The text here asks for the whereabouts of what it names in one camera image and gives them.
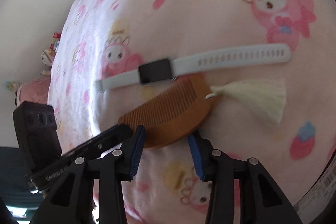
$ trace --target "cartoon print blanket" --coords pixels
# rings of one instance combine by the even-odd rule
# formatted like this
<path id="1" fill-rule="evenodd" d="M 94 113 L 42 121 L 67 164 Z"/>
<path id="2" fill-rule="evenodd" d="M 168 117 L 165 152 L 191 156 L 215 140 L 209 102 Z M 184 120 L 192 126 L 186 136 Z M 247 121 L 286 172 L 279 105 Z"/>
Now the cartoon print blanket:
<path id="1" fill-rule="evenodd" d="M 284 80 L 288 104 L 280 125 L 265 124 L 224 98 L 200 132 L 231 157 L 258 158 L 295 204 L 336 148 L 335 22 L 334 0 L 76 0 L 49 90 L 63 153 L 171 85 L 135 85 L 96 94 L 97 79 L 169 56 L 287 43 L 293 51 L 288 64 L 204 74 L 209 85 Z M 188 144 L 181 140 L 143 153 L 137 176 L 123 184 L 125 206 L 143 223 L 201 224 L 210 187 L 195 175 Z"/>

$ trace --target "wooden comb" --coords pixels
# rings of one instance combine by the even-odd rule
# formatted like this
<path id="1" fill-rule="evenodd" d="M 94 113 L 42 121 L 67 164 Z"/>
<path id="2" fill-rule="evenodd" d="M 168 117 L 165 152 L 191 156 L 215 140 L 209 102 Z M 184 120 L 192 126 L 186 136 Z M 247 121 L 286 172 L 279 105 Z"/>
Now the wooden comb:
<path id="1" fill-rule="evenodd" d="M 119 118 L 135 131 L 146 128 L 145 148 L 159 148 L 192 134 L 209 116 L 217 97 L 205 100 L 212 93 L 201 75 L 191 75 L 176 82 L 138 108 Z"/>

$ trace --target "barcode label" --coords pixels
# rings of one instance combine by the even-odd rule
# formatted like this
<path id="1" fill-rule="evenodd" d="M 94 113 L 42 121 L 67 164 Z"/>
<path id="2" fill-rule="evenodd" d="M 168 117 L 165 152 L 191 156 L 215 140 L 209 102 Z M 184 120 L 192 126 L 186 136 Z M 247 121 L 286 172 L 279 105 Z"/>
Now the barcode label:
<path id="1" fill-rule="evenodd" d="M 294 206 L 303 224 L 310 224 L 327 207 L 336 190 L 336 153 L 327 169 Z"/>
<path id="2" fill-rule="evenodd" d="M 335 177 L 336 177 L 336 166 L 333 168 L 330 175 L 324 181 L 325 187 L 328 187 L 330 185 L 330 183 L 332 183 L 332 181 L 334 180 Z"/>

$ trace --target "white watch strap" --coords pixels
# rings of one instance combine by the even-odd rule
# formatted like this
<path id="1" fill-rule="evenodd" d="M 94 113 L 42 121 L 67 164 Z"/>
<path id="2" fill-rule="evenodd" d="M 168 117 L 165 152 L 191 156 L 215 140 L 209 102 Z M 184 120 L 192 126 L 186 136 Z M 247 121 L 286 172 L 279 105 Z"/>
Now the white watch strap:
<path id="1" fill-rule="evenodd" d="M 287 44 L 260 44 L 202 52 L 171 62 L 174 77 L 223 68 L 286 63 L 292 59 Z M 138 70 L 121 73 L 95 82 L 97 91 L 140 83 Z"/>
<path id="2" fill-rule="evenodd" d="M 285 63 L 292 58 L 287 44 L 261 44 L 225 48 L 178 58 L 172 61 L 174 76 L 201 71 L 252 65 Z"/>
<path id="3" fill-rule="evenodd" d="M 140 76 L 137 69 L 121 73 L 106 79 L 95 82 L 95 89 L 99 91 L 121 88 L 122 86 L 135 85 L 140 83 Z"/>

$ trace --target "screw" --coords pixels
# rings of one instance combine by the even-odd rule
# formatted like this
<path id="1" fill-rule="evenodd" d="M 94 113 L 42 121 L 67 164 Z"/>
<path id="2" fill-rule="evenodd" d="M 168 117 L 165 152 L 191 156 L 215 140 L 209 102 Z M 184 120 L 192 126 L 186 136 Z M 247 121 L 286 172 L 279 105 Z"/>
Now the screw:
<path id="1" fill-rule="evenodd" d="M 83 157 L 76 158 L 75 163 L 76 164 L 82 164 L 85 161 Z"/>
<path id="2" fill-rule="evenodd" d="M 212 150 L 211 154 L 214 155 L 215 157 L 218 157 L 218 156 L 220 156 L 222 154 L 222 152 L 219 151 L 219 150 L 217 150 L 217 149 L 215 149 L 215 150 Z"/>
<path id="3" fill-rule="evenodd" d="M 118 157 L 122 154 L 123 152 L 120 149 L 116 149 L 112 151 L 112 155 Z"/>
<path id="4" fill-rule="evenodd" d="M 259 163 L 259 161 L 256 159 L 256 158 L 250 158 L 249 159 L 249 162 L 252 164 L 252 165 L 257 165 Z"/>

